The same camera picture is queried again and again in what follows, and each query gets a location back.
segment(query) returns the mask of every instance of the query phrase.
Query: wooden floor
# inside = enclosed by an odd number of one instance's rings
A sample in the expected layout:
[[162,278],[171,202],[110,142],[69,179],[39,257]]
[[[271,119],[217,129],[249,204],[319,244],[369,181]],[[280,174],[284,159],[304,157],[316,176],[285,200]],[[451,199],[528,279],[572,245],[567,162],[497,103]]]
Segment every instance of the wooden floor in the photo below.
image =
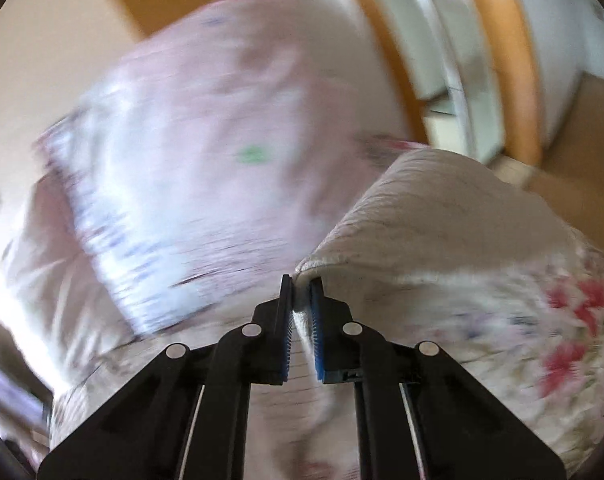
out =
[[528,189],[604,250],[604,81],[585,75]]

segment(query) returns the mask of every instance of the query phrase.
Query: blue bristle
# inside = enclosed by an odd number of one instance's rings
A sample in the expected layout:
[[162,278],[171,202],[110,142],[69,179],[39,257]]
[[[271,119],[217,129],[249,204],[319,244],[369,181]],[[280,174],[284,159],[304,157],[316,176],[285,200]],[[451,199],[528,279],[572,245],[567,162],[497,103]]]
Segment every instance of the blue bristle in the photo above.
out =
[[317,380],[324,380],[324,341],[322,338],[322,320],[320,319],[319,302],[311,302],[311,320],[313,321],[313,352],[315,354],[315,371]]
[[288,379],[288,371],[291,367],[291,340],[293,339],[293,316],[288,314],[288,323],[287,323],[287,334],[284,338],[284,355],[286,359],[284,359],[284,369],[282,370],[282,375],[284,380]]

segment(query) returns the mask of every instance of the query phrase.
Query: pillowcase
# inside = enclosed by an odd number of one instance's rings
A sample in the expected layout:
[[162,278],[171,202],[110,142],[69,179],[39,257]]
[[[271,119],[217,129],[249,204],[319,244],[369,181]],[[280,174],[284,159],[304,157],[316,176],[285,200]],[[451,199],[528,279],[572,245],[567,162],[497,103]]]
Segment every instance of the pillowcase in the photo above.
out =
[[299,0],[220,0],[139,44],[40,139],[98,276],[153,333],[292,272],[378,172]]
[[0,263],[0,322],[31,369],[56,393],[86,378],[134,334],[99,283],[70,227],[61,184],[35,184],[22,230]]

